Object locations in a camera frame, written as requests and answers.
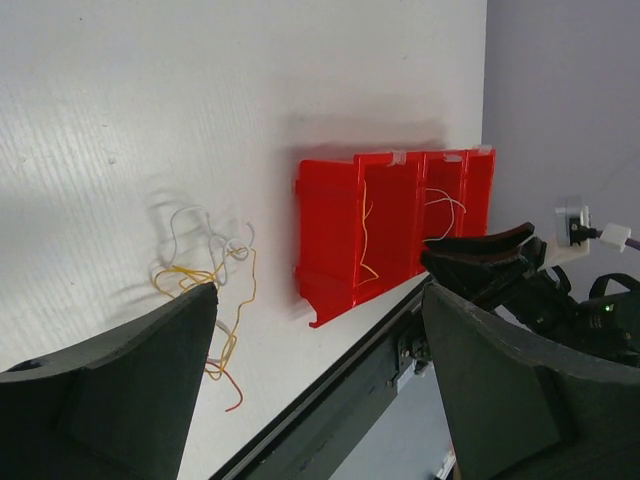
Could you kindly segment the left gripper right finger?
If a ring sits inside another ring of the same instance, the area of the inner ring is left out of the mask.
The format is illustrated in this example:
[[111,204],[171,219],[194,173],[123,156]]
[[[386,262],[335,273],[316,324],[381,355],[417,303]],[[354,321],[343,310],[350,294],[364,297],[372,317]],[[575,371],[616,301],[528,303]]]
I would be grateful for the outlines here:
[[422,312],[462,478],[638,478],[638,369],[517,327],[436,282]]

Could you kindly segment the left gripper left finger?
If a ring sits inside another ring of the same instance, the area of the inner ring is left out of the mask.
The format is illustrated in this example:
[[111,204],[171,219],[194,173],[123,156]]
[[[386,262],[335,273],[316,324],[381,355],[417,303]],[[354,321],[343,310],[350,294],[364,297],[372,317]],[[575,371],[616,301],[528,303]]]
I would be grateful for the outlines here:
[[2,372],[2,478],[176,478],[217,306],[200,285]]

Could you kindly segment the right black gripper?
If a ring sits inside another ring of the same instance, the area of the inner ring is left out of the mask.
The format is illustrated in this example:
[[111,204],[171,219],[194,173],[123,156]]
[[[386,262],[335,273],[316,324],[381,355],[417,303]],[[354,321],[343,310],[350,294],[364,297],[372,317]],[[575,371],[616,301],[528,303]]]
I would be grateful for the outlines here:
[[551,268],[555,276],[548,273],[551,244],[534,232],[523,223],[492,235],[425,240],[421,261],[439,285],[472,304],[489,305],[491,313],[502,307],[534,333],[578,345],[571,283],[558,265]]

